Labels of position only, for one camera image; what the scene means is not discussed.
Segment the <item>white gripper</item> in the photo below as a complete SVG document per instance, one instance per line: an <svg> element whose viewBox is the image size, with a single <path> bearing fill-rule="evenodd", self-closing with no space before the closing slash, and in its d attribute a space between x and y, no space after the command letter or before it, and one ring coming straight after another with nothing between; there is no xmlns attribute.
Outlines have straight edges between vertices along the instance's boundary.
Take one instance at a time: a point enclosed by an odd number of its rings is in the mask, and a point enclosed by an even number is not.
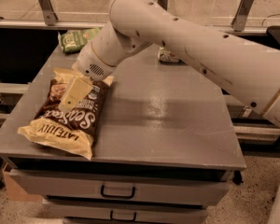
<svg viewBox="0 0 280 224"><path fill-rule="evenodd" d="M70 112L92 90L91 80L104 80L115 70L98 57L91 44L87 44L80 51L72 68L85 77L73 77L68 83L58 105L62 112Z"/></svg>

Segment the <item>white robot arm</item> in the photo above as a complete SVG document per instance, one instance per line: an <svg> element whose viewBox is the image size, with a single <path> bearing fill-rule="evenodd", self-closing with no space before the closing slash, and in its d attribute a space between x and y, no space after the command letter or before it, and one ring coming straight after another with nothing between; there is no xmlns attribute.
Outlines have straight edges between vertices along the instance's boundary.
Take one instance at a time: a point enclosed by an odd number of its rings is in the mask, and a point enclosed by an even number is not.
<svg viewBox="0 0 280 224"><path fill-rule="evenodd" d="M185 21L153 0L110 0L108 12L73 64L86 83L157 44L280 128L280 50Z"/></svg>

